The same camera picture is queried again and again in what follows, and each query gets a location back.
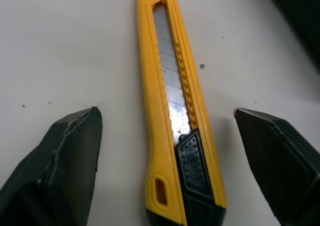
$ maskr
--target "white surface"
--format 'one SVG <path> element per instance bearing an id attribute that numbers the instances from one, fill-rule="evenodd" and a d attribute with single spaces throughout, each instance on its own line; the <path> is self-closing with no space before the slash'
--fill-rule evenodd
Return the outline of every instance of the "white surface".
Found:
<path id="1" fill-rule="evenodd" d="M 228 197 L 224 225 L 278 226 L 233 111 L 287 119 L 319 150 L 319 74 L 270 0 L 178 1 L 205 65 L 198 73 Z M 0 0 L 0 19 L 0 186 L 53 122 L 98 106 L 103 139 L 88 225 L 148 225 L 136 0 Z"/>

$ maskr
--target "blade slot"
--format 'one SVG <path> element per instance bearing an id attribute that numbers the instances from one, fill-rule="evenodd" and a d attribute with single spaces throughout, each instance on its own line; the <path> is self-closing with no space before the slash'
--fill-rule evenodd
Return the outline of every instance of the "blade slot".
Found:
<path id="1" fill-rule="evenodd" d="M 188 135 L 191 132 L 191 128 L 167 8 L 164 3 L 159 2 L 154 6 L 153 20 L 170 111 L 173 138 L 175 144 L 178 144 L 179 136 L 183 134 Z"/>

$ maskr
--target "yellow plastic handle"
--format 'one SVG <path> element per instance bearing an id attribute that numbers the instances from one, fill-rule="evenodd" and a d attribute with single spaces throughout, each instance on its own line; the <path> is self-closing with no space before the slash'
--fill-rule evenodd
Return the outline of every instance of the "yellow plastic handle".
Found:
<path id="1" fill-rule="evenodd" d="M 215 204 L 227 207 L 223 180 L 205 100 L 177 0 L 137 0 L 137 23 L 150 155 L 145 179 L 145 206 L 177 224 L 187 225 L 175 157 L 164 74 L 153 8 L 166 5 L 191 129 L 199 129 Z"/>

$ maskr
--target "black rubber grip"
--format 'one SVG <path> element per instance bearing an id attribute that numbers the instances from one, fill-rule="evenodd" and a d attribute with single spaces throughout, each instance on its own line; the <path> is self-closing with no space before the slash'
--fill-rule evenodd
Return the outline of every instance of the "black rubber grip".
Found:
<path id="1" fill-rule="evenodd" d="M 175 157 L 188 226 L 220 226 L 226 209 L 216 205 L 199 130 L 183 137 Z"/>

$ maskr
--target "yellow utility knife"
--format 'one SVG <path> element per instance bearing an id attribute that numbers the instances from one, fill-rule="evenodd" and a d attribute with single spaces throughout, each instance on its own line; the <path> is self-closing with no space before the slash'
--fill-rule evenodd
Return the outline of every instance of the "yellow utility knife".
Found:
<path id="1" fill-rule="evenodd" d="M 227 199 L 204 96 L 177 0 L 137 0 L 150 155 L 152 226 L 219 226 Z"/>

